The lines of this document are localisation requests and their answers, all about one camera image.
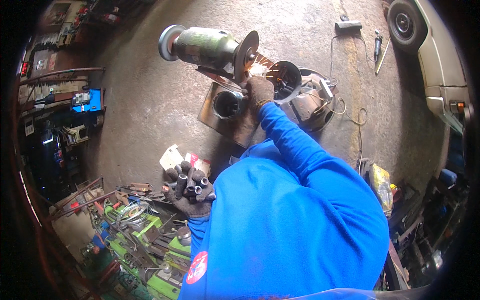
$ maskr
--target blue sweatshirt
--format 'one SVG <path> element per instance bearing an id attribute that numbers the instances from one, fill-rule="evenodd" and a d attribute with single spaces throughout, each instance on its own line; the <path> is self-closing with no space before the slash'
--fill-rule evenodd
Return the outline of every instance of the blue sweatshirt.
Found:
<path id="1" fill-rule="evenodd" d="M 218 176 L 210 217 L 189 220 L 192 265 L 179 299 L 371 290 L 389 243 L 372 190 L 275 104 L 258 119 L 268 139 Z"/>

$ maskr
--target red circular logo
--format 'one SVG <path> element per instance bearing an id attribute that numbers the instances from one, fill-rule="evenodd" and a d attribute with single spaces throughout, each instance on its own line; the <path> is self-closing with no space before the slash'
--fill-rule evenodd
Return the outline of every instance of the red circular logo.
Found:
<path id="1" fill-rule="evenodd" d="M 187 283 L 192 284 L 197 282 L 207 271 L 208 252 L 202 251 L 198 253 L 193 259 L 187 274 Z"/>

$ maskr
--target glove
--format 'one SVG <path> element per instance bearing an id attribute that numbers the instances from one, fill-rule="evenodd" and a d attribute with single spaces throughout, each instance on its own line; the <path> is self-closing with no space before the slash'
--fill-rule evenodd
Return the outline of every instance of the glove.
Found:
<path id="1" fill-rule="evenodd" d="M 249 107 L 256 116 L 260 108 L 268 102 L 273 102 L 275 89 L 273 84 L 263 77 L 255 76 L 247 79 L 247 83 L 242 90 L 248 95 Z"/>
<path id="2" fill-rule="evenodd" d="M 195 168 L 193 168 L 193 172 L 190 172 L 191 168 L 192 165 L 190 163 L 182 162 L 182 173 L 190 173 L 192 179 L 199 184 L 199 181 L 205 177 L 205 174 L 200 170 L 195 170 Z M 166 172 L 172 180 L 178 179 L 178 172 L 175 169 L 169 168 Z M 165 185 L 162 187 L 162 191 L 165 198 L 187 217 L 199 218 L 210 215 L 210 211 L 212 210 L 212 201 L 215 199 L 215 197 L 212 197 L 211 195 L 207 198 L 211 192 L 215 194 L 213 185 L 210 182 L 202 189 L 202 193 L 197 196 L 188 196 L 185 189 L 183 191 L 183 196 L 180 199 L 175 198 L 175 191 L 172 188 L 172 182 L 165 182 Z"/>

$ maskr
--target blue machine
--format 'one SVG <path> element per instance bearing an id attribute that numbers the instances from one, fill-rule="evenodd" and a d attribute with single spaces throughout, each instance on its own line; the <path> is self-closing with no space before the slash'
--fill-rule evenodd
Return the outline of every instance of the blue machine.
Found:
<path id="1" fill-rule="evenodd" d="M 77 93 L 72 99 L 72 109 L 76 112 L 99 111 L 103 109 L 102 90 L 90 89 Z"/>

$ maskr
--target hubcap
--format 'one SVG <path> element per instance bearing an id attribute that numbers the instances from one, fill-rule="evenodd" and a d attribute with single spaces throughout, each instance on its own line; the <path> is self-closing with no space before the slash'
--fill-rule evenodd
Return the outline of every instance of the hubcap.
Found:
<path id="1" fill-rule="evenodd" d="M 402 39 L 409 39 L 413 35 L 412 20 L 406 13 L 399 13 L 395 18 L 395 26 Z"/>

